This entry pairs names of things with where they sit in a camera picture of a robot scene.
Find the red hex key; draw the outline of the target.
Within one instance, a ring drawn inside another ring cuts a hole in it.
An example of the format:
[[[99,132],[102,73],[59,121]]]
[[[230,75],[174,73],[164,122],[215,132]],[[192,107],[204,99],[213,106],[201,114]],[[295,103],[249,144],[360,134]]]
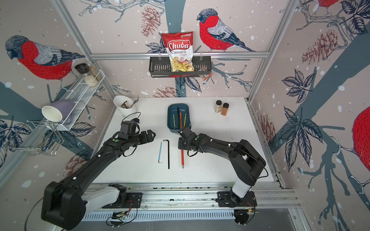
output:
[[[181,150],[181,164],[182,168],[185,167],[184,150]]]

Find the orange hex key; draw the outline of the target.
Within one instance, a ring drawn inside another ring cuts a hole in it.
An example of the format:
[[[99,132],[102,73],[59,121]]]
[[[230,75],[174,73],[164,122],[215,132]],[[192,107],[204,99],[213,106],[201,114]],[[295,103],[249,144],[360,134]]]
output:
[[[183,124],[182,124],[182,111],[179,112],[179,126],[180,126],[180,128],[183,127]]]

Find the short black hex key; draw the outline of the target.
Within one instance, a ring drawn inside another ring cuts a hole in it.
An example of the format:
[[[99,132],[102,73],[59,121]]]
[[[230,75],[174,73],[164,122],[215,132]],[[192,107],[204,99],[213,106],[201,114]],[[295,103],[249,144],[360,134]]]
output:
[[[163,142],[167,143],[167,163],[168,163],[168,170],[170,169],[170,141],[163,140]]]

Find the long black hex key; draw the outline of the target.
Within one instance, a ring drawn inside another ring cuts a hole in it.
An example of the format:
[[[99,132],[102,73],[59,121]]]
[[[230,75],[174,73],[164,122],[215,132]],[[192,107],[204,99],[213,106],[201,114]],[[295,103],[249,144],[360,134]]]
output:
[[[177,107],[177,122],[178,122],[178,129],[180,129],[180,126],[179,126],[179,107]]]

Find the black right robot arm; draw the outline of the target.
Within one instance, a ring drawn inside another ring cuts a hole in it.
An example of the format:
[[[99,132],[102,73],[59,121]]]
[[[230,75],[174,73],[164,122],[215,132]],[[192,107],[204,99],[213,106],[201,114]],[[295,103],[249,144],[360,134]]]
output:
[[[217,140],[203,133],[197,135],[188,126],[181,128],[179,135],[180,150],[194,151],[196,154],[214,154],[231,162],[238,177],[231,193],[238,199],[246,196],[266,168],[266,161],[247,140],[239,142]]]

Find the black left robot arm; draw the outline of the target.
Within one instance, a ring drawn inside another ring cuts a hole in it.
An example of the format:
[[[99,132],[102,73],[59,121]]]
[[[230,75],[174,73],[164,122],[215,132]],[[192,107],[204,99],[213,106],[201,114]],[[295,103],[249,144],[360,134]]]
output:
[[[75,228],[86,213],[82,196],[88,186],[130,147],[153,142],[155,137],[156,134],[151,130],[131,135],[115,133],[79,170],[60,182],[51,182],[46,186],[41,219],[66,230]]]

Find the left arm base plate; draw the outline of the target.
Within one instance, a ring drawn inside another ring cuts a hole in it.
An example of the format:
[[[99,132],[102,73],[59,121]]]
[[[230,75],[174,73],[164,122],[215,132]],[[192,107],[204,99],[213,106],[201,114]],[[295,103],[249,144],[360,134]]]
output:
[[[140,208],[143,193],[120,193],[116,202],[103,206],[103,209]]]

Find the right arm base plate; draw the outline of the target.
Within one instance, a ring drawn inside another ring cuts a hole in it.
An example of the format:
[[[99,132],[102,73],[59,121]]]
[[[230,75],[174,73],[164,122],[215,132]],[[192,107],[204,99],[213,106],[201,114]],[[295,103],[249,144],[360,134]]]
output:
[[[257,202],[255,194],[252,191],[248,191],[243,198],[239,198],[236,194],[230,190],[229,192],[221,191],[217,193],[216,202],[219,207],[256,207]]]

